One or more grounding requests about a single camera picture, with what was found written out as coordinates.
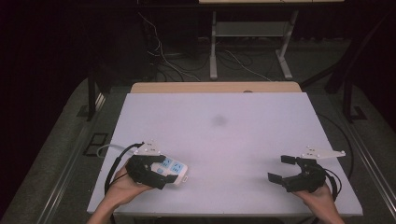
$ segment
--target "black cable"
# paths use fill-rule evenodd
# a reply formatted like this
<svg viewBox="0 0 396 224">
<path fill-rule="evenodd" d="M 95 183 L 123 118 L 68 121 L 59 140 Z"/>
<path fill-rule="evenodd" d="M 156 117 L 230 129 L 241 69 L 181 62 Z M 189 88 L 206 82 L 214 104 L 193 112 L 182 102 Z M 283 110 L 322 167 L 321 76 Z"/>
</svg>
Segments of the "black cable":
<svg viewBox="0 0 396 224">
<path fill-rule="evenodd" d="M 338 175 L 336 175 L 333 171 L 328 170 L 328 169 L 324 169 L 324 170 L 327 171 L 327 172 L 332 173 L 337 178 L 338 183 L 340 184 L 340 187 L 339 187 L 339 189 L 337 191 L 337 195 L 335 196 L 335 198 L 333 198 L 335 200 L 337 198 L 338 194 L 341 192 L 341 189 L 343 188 L 343 183 L 341 182 L 340 177 L 338 177 Z"/>
<path fill-rule="evenodd" d="M 347 179 L 350 179 L 350 177 L 352 176 L 352 173 L 353 173 L 354 166 L 355 166 L 355 156 L 354 156 L 354 153 L 353 153 L 352 145 L 350 144 L 349 138 L 347 137 L 347 134 L 341 129 L 340 126 L 338 126 L 331 119 L 329 119 L 326 116 L 324 116 L 322 114 L 319 114 L 319 113 L 317 113 L 317 115 L 323 117 L 324 119 L 326 119 L 327 121 L 332 123 L 341 132 L 341 134 L 345 137 L 347 145 L 349 147 L 349 152 L 350 152 L 350 169 L 349 169 L 349 172 L 348 172 L 346 177 L 347 177 Z"/>
<path fill-rule="evenodd" d="M 121 152 L 121 154 L 114 160 L 114 163 L 113 163 L 113 165 L 111 166 L 110 171 L 108 172 L 108 175 L 107 175 L 107 178 L 106 178 L 106 182 L 105 182 L 105 195 L 107 194 L 108 189 L 109 189 L 109 187 L 110 187 L 110 180 L 111 180 L 111 177 L 113 177 L 114 172 L 115 172 L 116 169 L 117 169 L 117 166 L 119 166 L 119 164 L 120 164 L 120 162 L 121 162 L 121 159 L 122 159 L 122 156 L 123 156 L 127 151 L 129 151 L 129 149 L 131 149 L 131 148 L 133 148 L 133 147 L 141 147 L 141 146 L 143 146 L 143 144 L 144 144 L 144 143 L 142 142 L 141 144 L 136 143 L 136 144 L 133 144 L 133 145 L 128 146 L 128 147 L 125 148 L 125 149 Z M 113 215 L 113 214 L 111 214 L 110 221 L 111 221 L 112 224 L 116 224 L 116 219 L 114 218 L 114 215 Z"/>
<path fill-rule="evenodd" d="M 128 175 L 128 174 L 129 174 L 129 173 L 127 172 L 127 173 L 125 173 L 125 174 L 123 174 L 123 175 L 120 175 L 119 177 L 115 178 L 115 179 L 110 183 L 110 186 L 111 186 L 113 183 L 115 183 L 117 180 L 119 180 L 120 178 L 122 178 L 123 176 Z"/>
</svg>

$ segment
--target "table surface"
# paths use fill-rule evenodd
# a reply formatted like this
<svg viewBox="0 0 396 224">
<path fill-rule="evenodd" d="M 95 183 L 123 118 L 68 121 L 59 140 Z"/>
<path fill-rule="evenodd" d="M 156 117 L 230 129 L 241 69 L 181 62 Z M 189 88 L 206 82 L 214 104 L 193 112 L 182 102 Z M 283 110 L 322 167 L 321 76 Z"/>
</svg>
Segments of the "table surface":
<svg viewBox="0 0 396 224">
<path fill-rule="evenodd" d="M 165 155 L 189 166 L 189 179 L 178 187 L 166 185 L 163 190 L 145 192 L 116 213 L 309 216 L 310 211 L 298 198 L 268 181 L 267 173 L 297 175 L 300 168 L 280 162 L 281 155 L 299 156 L 307 146 L 332 147 L 307 95 L 301 90 L 279 92 L 282 88 L 274 88 L 276 84 L 296 87 L 291 82 L 255 83 L 256 88 L 241 87 L 241 83 L 135 84 L 126 97 L 111 143 L 127 147 L 153 139 Z M 161 87 L 174 93 L 147 93 L 139 89 L 144 86 L 147 90 Z M 187 86 L 195 90 L 183 92 L 191 90 L 185 89 Z M 214 86 L 220 92 L 213 92 Z M 206 88 L 212 92 L 198 91 Z M 255 92 L 242 93 L 246 88 Z M 119 155 L 119 149 L 108 150 L 88 212 L 93 212 L 102 200 L 107 172 Z M 125 155 L 120 165 L 130 156 Z M 361 215 L 361 205 L 338 160 L 318 163 L 341 178 L 343 189 L 336 202 L 340 214 Z"/>
</svg>

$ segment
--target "table leg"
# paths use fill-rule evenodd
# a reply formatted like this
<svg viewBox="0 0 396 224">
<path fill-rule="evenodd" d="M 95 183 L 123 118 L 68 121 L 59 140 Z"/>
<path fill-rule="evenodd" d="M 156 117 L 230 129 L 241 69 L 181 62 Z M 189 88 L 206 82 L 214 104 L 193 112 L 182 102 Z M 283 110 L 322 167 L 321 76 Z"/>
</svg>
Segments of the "table leg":
<svg viewBox="0 0 396 224">
<path fill-rule="evenodd" d="M 286 53 L 286 48 L 288 47 L 291 34 L 293 33 L 293 28 L 294 24 L 297 20 L 297 15 L 298 15 L 298 10 L 295 10 L 291 14 L 290 22 L 288 25 L 288 31 L 284 35 L 282 47 L 280 49 L 276 50 L 276 57 L 279 60 L 280 67 L 282 68 L 283 75 L 285 76 L 285 79 L 292 79 L 291 72 L 289 70 L 289 66 L 286 63 L 285 59 L 285 53 Z"/>
<path fill-rule="evenodd" d="M 210 51 L 210 79 L 218 79 L 218 66 L 216 63 L 216 11 L 213 12 L 212 18 L 212 37 Z"/>
</svg>

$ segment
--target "hand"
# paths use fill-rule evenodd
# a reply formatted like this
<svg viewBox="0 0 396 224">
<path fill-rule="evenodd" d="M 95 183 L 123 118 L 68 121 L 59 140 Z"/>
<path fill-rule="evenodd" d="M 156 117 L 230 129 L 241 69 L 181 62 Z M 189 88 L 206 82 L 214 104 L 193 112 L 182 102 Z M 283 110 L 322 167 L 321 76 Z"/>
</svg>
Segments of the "hand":
<svg viewBox="0 0 396 224">
<path fill-rule="evenodd" d="M 303 199 L 303 202 L 308 206 L 312 213 L 326 224 L 343 224 L 344 221 L 338 214 L 335 207 L 332 193 L 324 184 L 323 187 L 318 188 L 315 192 L 309 193 L 307 190 L 293 192 L 294 195 Z"/>
<path fill-rule="evenodd" d="M 125 165 L 116 172 L 114 180 L 103 202 L 110 203 L 116 207 L 129 203 L 137 195 L 152 189 L 152 187 L 143 184 L 136 184 L 132 178 L 127 175 Z"/>
<path fill-rule="evenodd" d="M 136 184 L 132 178 L 128 176 L 125 165 L 116 172 L 114 180 L 105 198 L 99 203 L 87 223 L 107 223 L 111 214 L 120 205 L 129 203 L 137 195 L 152 189 L 152 187 L 146 185 Z"/>
</svg>

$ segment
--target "electrical cable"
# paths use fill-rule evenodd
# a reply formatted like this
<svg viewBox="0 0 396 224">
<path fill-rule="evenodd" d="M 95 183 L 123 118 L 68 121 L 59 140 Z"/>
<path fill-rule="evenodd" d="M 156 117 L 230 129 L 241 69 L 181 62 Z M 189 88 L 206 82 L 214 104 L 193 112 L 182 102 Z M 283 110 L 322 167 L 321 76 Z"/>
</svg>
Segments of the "electrical cable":
<svg viewBox="0 0 396 224">
<path fill-rule="evenodd" d="M 157 40 L 158 40 L 158 43 L 159 43 L 159 46 L 157 47 L 157 49 L 160 50 L 160 55 L 162 56 L 163 60 L 164 60 L 167 64 L 169 64 L 173 69 L 175 69 L 177 72 L 179 72 L 180 74 L 182 74 L 182 75 L 184 75 L 184 76 L 186 76 L 186 77 L 193 77 L 193 78 L 195 78 L 197 81 L 201 81 L 201 79 L 198 78 L 198 76 L 196 76 L 196 75 L 189 75 L 189 74 L 187 74 L 187 73 L 184 73 L 184 72 L 182 72 L 182 71 L 179 71 L 179 70 L 178 70 L 177 68 L 175 68 L 171 63 L 169 63 L 168 60 L 166 60 L 165 56 L 163 55 L 163 43 L 161 42 L 160 38 L 158 37 L 158 33 L 157 33 L 157 28 L 156 28 L 156 26 L 155 26 L 153 23 L 151 23 L 149 20 L 147 20 L 142 14 L 140 14 L 140 12 L 137 13 L 137 14 L 138 14 L 144 21 L 146 21 L 148 24 L 150 24 L 150 25 L 154 28 L 154 33 L 155 33 L 155 35 L 156 35 L 156 37 L 157 37 Z"/>
<path fill-rule="evenodd" d="M 327 172 L 330 172 L 330 173 L 332 173 L 336 178 L 337 178 L 337 180 L 338 180 L 338 183 L 339 183 L 339 188 L 338 188 L 338 191 L 337 191 L 337 195 L 341 192 L 341 189 L 343 188 L 343 183 L 341 182 L 341 179 L 340 179 L 340 177 L 338 177 L 338 175 L 336 175 L 333 171 L 331 171 L 331 170 L 328 170 L 328 169 L 324 169 L 325 171 L 327 171 Z"/>
<path fill-rule="evenodd" d="M 166 77 L 169 77 L 169 78 L 172 79 L 172 81 L 174 81 L 174 82 L 180 82 L 180 81 L 175 80 L 171 75 L 167 74 L 165 71 L 163 71 L 163 70 L 161 70 L 161 69 L 159 69 L 159 68 L 157 68 L 157 71 L 158 71 L 159 73 L 163 74 L 163 75 L 165 76 L 165 78 L 166 78 Z M 179 74 L 179 73 L 177 73 L 177 74 L 180 76 L 181 82 L 184 82 L 183 76 L 182 76 L 181 74 Z"/>
<path fill-rule="evenodd" d="M 218 61 L 224 66 L 224 67 L 226 67 L 226 68 L 229 68 L 229 69 L 232 69 L 232 70 L 235 70 L 235 71 L 239 71 L 239 70 L 243 70 L 244 68 L 243 67 L 241 67 L 241 66 L 238 66 L 237 68 L 233 68 L 233 67 L 231 67 L 231 66 L 229 66 L 229 65 L 227 65 L 223 60 L 227 60 L 226 58 L 224 58 L 224 56 L 222 56 L 222 55 L 220 55 L 220 54 L 218 54 L 218 53 L 216 53 L 216 58 L 218 59 Z"/>
<path fill-rule="evenodd" d="M 111 166 L 110 171 L 108 172 L 108 175 L 107 175 L 107 178 L 106 178 L 106 182 L 105 182 L 105 195 L 107 194 L 108 189 L 110 188 L 110 181 L 111 181 L 111 178 L 113 177 L 114 172 L 116 171 L 117 167 L 119 166 L 119 164 L 120 164 L 120 162 L 121 162 L 121 159 L 122 159 L 123 155 L 124 155 L 125 153 L 127 153 L 131 148 L 133 148 L 133 147 L 141 147 L 141 146 L 143 146 L 143 144 L 144 144 L 144 143 L 142 142 L 141 144 L 136 143 L 136 144 L 133 144 L 133 145 L 128 146 L 128 147 L 125 148 L 125 149 L 121 152 L 121 154 L 114 160 L 114 163 L 113 163 L 113 165 Z M 110 217 L 110 221 L 111 221 L 112 224 L 116 224 L 116 220 L 115 220 L 113 214 L 112 214 L 111 217 Z"/>
<path fill-rule="evenodd" d="M 159 54 L 154 54 L 154 53 L 151 53 L 150 51 L 148 51 L 148 54 L 150 54 L 150 55 L 152 55 L 152 56 L 154 56 L 154 57 L 160 57 Z"/>
<path fill-rule="evenodd" d="M 209 61 L 209 58 L 210 58 L 210 54 L 207 55 L 207 57 L 206 57 L 206 59 L 205 59 L 205 61 L 204 61 L 204 63 L 202 65 L 200 65 L 200 66 L 198 66 L 196 68 L 189 68 L 189 69 L 186 69 L 186 68 L 180 66 L 179 64 L 176 64 L 176 63 L 173 63 L 173 62 L 170 62 L 170 61 L 169 61 L 169 63 L 173 64 L 174 66 L 177 66 L 178 68 L 180 68 L 184 72 L 192 72 L 192 71 L 198 71 L 198 70 L 203 69 L 206 66 L 207 62 Z"/>
<path fill-rule="evenodd" d="M 258 73 L 256 73 L 256 72 L 253 72 L 253 71 L 251 71 L 250 69 L 246 68 L 241 62 L 239 62 L 239 60 L 238 60 L 230 51 L 228 51 L 228 50 L 225 50 L 225 51 L 228 52 L 229 54 L 231 54 L 231 56 L 233 56 L 233 57 L 236 59 L 236 61 L 237 61 L 243 68 L 245 68 L 245 70 L 247 70 L 247 71 L 249 71 L 250 73 L 255 74 L 255 75 L 259 76 L 259 77 L 263 77 L 263 78 L 267 79 L 268 81 L 272 81 L 272 80 L 269 79 L 268 77 L 265 77 L 265 76 L 263 76 L 263 75 L 260 75 L 260 74 L 258 74 Z"/>
<path fill-rule="evenodd" d="M 127 173 L 125 173 L 125 174 L 123 174 L 123 175 L 120 175 L 119 177 L 115 178 L 113 181 L 111 181 L 110 186 L 111 186 L 112 184 L 114 184 L 117 180 L 119 180 L 120 178 L 122 178 L 123 176 L 126 176 L 126 175 L 128 175 L 128 174 L 129 174 L 129 173 L 127 172 Z"/>
<path fill-rule="evenodd" d="M 340 126 L 338 126 L 334 121 L 332 121 L 328 117 L 326 117 L 322 114 L 319 114 L 318 112 L 317 112 L 317 115 L 321 116 L 322 118 L 326 119 L 331 124 L 333 124 L 341 132 L 341 134 L 345 137 L 348 148 L 349 148 L 349 152 L 350 152 L 350 169 L 349 169 L 349 172 L 346 177 L 347 177 L 347 179 L 350 179 L 350 177 L 352 177 L 352 173 L 353 173 L 354 166 L 355 166 L 355 155 L 353 153 L 352 144 L 350 143 L 349 138 L 347 137 L 347 134 L 341 129 Z"/>
<path fill-rule="evenodd" d="M 251 65 L 253 64 L 253 60 L 252 60 L 249 56 L 247 56 L 247 55 L 245 55 L 245 56 L 247 56 L 247 58 L 249 59 L 249 63 L 242 63 L 241 60 L 238 60 L 238 61 L 239 61 L 239 62 L 238 62 L 238 61 L 236 61 L 235 58 L 233 58 L 233 57 L 231 57 L 231 58 L 226 58 L 226 57 L 224 57 L 224 56 L 221 55 L 221 54 L 217 54 L 217 55 L 218 55 L 219 57 L 221 57 L 222 59 L 224 59 L 225 61 L 228 61 L 229 63 L 237 64 L 238 67 L 240 67 L 241 64 L 244 65 L 244 66 L 251 66 Z"/>
<path fill-rule="evenodd" d="M 104 146 L 101 146 L 101 147 L 96 149 L 96 156 L 97 157 L 104 158 L 104 156 L 101 156 L 100 154 L 102 152 L 102 149 L 105 148 L 105 147 L 117 147 L 117 148 L 120 148 L 120 149 L 125 149 L 125 147 L 122 147 L 122 146 L 119 146 L 119 145 L 115 145 L 115 144 L 104 145 Z"/>
<path fill-rule="evenodd" d="M 225 52 L 227 52 L 228 54 L 230 54 L 232 56 L 231 58 L 231 62 L 233 62 L 233 60 L 235 59 L 235 55 L 236 54 L 240 54 L 245 56 L 248 59 L 248 63 L 242 63 L 240 59 L 238 59 L 239 62 L 237 62 L 237 64 L 242 64 L 244 66 L 251 66 L 253 64 L 253 60 L 250 58 L 250 56 L 246 55 L 246 53 L 239 51 L 238 53 L 231 53 L 229 50 L 224 50 Z"/>
</svg>

